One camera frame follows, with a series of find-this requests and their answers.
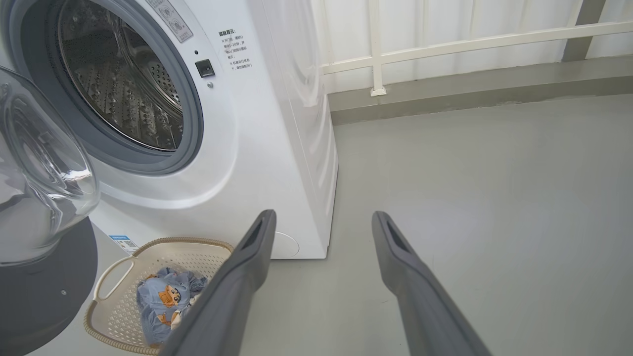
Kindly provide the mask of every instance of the perforated basket side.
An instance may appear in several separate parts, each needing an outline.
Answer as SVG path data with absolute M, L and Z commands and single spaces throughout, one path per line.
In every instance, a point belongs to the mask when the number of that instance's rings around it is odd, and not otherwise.
M 97 340 L 125 351 L 157 355 L 158 348 L 146 344 L 136 304 L 136 286 L 162 267 L 177 272 L 191 270 L 211 279 L 233 247 L 203 238 L 163 238 L 140 247 L 132 255 L 133 267 L 104 300 L 93 300 L 84 317 L 85 330 Z

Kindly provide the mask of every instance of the white washing machine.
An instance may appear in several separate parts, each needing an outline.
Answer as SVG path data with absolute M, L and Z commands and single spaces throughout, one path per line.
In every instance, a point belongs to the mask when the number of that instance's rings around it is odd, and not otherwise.
M 325 258 L 338 156 L 309 0 L 3 0 L 0 16 L 0 65 L 86 147 L 107 235 L 236 244 L 272 208 L 273 258 Z

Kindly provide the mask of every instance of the blue and white sticker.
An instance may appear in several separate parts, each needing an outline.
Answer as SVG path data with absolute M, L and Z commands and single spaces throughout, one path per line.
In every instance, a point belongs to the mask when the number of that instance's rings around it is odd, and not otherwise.
M 110 238 L 130 255 L 139 249 L 139 247 L 125 235 L 110 235 Z

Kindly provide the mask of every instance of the gray floor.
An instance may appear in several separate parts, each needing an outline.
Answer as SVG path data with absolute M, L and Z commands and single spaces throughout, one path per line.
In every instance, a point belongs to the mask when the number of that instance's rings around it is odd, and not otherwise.
M 335 128 L 326 260 L 276 261 L 244 356 L 408 355 L 370 218 L 391 214 L 495 355 L 633 353 L 633 96 Z M 99 237 L 99 268 L 124 256 Z M 33 355 L 122 355 L 82 315 Z

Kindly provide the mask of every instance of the gray sticker label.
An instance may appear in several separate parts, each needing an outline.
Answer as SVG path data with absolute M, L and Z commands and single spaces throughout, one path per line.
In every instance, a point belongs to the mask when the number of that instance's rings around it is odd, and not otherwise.
M 193 37 L 193 33 L 189 30 L 187 24 L 183 21 L 182 17 L 178 15 L 176 9 L 173 8 L 169 0 L 146 0 L 150 4 L 156 13 L 165 21 L 172 33 L 178 37 L 178 41 L 183 43 L 188 38 Z

